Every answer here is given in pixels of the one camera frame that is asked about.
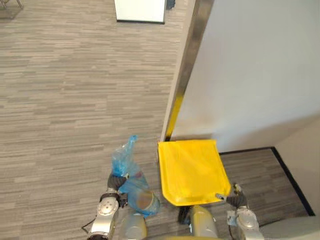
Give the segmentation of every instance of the floor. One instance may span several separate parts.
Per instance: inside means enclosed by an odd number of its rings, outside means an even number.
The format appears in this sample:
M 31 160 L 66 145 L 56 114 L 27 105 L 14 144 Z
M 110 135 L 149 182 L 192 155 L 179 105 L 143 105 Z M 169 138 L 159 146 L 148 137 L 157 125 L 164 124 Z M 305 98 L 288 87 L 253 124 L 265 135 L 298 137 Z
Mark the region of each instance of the floor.
M 116 23 L 113 0 L 24 6 L 0 19 L 0 238 L 85 239 L 80 227 L 95 215 L 111 153 L 131 134 L 134 160 L 162 203 L 147 218 L 149 238 L 188 234 L 161 195 L 156 151 L 187 0 L 166 12 L 165 25 Z M 260 224 L 306 215 L 270 150 L 222 161 Z M 206 207 L 227 237 L 229 207 Z

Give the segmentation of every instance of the white wall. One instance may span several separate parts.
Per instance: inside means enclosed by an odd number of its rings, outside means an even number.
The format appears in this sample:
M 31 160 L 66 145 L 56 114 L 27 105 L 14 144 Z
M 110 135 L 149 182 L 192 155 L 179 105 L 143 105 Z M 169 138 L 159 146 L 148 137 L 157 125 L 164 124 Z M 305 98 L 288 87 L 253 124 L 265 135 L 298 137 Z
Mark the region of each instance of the white wall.
M 216 0 L 173 138 L 274 146 L 320 113 L 319 0 Z
M 320 118 L 275 145 L 316 215 L 320 215 Z

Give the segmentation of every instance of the plastic bag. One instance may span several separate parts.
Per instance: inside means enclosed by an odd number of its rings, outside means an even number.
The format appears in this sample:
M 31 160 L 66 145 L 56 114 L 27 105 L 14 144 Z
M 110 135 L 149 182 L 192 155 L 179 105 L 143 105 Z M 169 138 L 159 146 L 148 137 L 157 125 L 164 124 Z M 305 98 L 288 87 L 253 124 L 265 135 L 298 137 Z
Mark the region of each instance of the plastic bag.
M 128 178 L 119 191 L 128 193 L 129 206 L 147 217 L 157 214 L 160 202 L 149 190 L 149 185 L 140 167 L 132 160 L 137 138 L 136 135 L 132 135 L 127 144 L 112 154 L 112 174 Z

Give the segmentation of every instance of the yellow bag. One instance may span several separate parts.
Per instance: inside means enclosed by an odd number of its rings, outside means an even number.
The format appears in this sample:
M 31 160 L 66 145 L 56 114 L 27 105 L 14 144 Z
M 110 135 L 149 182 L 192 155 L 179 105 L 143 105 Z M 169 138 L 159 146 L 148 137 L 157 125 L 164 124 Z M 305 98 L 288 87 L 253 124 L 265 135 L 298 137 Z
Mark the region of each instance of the yellow bag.
M 216 193 L 230 193 L 216 140 L 159 142 L 158 153 L 162 193 L 173 205 L 214 203 Z

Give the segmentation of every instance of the black trim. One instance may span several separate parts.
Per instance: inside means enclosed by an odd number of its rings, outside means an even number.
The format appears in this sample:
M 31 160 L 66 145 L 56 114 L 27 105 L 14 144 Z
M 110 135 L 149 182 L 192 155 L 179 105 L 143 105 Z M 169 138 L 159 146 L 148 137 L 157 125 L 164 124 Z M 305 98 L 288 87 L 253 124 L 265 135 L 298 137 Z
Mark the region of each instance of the black trim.
M 304 193 L 301 191 L 301 188 L 299 187 L 298 183 L 296 182 L 296 180 L 292 176 L 292 174 L 291 174 L 290 170 L 288 169 L 287 165 L 282 160 L 282 158 L 281 158 L 279 152 L 277 151 L 277 149 L 274 146 L 272 146 L 270 149 L 272 150 L 273 154 L 275 155 L 276 159 L 278 160 L 279 164 L 281 165 L 285 175 L 289 179 L 292 187 L 294 188 L 296 194 L 298 195 L 300 201 L 302 202 L 306 212 L 309 214 L 309 216 L 315 216 L 315 212 L 312 210 L 312 208 L 311 208 L 309 202 L 307 201 Z
M 265 146 L 265 147 L 250 148 L 250 149 L 244 149 L 244 150 L 225 151 L 225 152 L 219 152 L 219 155 L 239 154 L 239 153 L 246 153 L 246 152 L 252 152 L 252 151 L 266 150 L 266 149 L 271 149 L 271 148 L 273 148 L 273 147 L 272 146 Z
M 137 21 L 137 20 L 116 20 L 117 23 L 138 23 L 138 24 L 160 24 L 164 25 L 164 21 Z
M 275 158 L 278 160 L 280 166 L 282 167 L 286 177 L 289 179 L 292 187 L 294 188 L 296 194 L 298 195 L 302 205 L 304 206 L 304 209 L 308 213 L 309 216 L 315 216 L 315 212 L 312 210 L 309 202 L 307 201 L 304 193 L 302 192 L 301 188 L 299 187 L 298 183 L 292 176 L 290 170 L 288 169 L 287 165 L 282 160 L 279 152 L 274 146 L 266 146 L 266 147 L 259 147 L 259 148 L 251 148 L 251 149 L 244 149 L 244 150 L 237 150 L 237 151 L 226 151 L 226 152 L 220 152 L 219 155 L 228 155 L 228 154 L 239 154 L 239 153 L 246 153 L 246 152 L 252 152 L 252 151 L 259 151 L 259 150 L 267 150 L 270 149 L 272 153 L 274 154 Z

